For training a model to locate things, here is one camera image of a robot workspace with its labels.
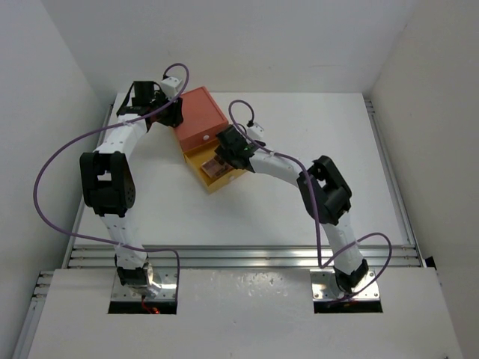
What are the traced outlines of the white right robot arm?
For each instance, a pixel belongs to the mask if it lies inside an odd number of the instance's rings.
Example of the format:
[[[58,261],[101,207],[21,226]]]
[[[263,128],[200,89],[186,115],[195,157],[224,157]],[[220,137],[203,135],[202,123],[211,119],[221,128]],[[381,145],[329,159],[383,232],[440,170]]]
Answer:
[[[325,231],[338,287],[351,293],[369,267],[350,223],[351,189],[332,159],[321,156],[306,168],[292,156],[268,150],[260,141],[251,141],[233,125],[216,137],[216,154],[233,168],[266,174],[298,188],[316,229]]]

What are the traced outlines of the yellow drawer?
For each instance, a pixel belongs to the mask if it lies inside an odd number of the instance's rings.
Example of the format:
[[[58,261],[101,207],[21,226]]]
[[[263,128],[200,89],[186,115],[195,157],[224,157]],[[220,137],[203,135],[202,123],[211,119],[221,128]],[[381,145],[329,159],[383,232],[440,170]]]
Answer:
[[[219,141],[216,139],[183,154],[186,163],[209,193],[219,190],[246,173],[246,170],[235,169],[220,159],[216,153],[218,146]]]

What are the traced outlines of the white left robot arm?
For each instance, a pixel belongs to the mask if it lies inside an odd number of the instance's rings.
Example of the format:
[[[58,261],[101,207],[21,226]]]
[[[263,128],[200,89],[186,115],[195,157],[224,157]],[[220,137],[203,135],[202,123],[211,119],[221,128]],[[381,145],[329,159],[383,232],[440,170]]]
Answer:
[[[100,146],[79,159],[84,202],[100,217],[115,244],[120,284],[142,298],[157,295],[160,285],[132,230],[136,190],[128,161],[154,123],[176,128],[183,122],[178,96],[182,84],[175,77],[165,77],[159,83],[133,82],[116,112],[117,127]]]

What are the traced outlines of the brown eyeshadow palette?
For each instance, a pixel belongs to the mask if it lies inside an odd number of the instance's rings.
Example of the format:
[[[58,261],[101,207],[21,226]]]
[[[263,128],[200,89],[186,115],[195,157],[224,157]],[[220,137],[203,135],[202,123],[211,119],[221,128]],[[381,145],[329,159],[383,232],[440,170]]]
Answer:
[[[217,179],[222,177],[231,169],[227,162],[221,159],[213,158],[201,165],[201,170],[210,178]]]

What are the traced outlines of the orange drawer box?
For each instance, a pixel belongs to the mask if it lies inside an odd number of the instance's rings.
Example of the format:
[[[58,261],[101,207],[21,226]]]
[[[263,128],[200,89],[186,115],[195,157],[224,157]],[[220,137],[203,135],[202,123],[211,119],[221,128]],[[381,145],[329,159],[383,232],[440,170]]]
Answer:
[[[185,153],[212,141],[228,126],[228,120],[206,87],[196,88],[181,96],[183,122],[174,129]]]

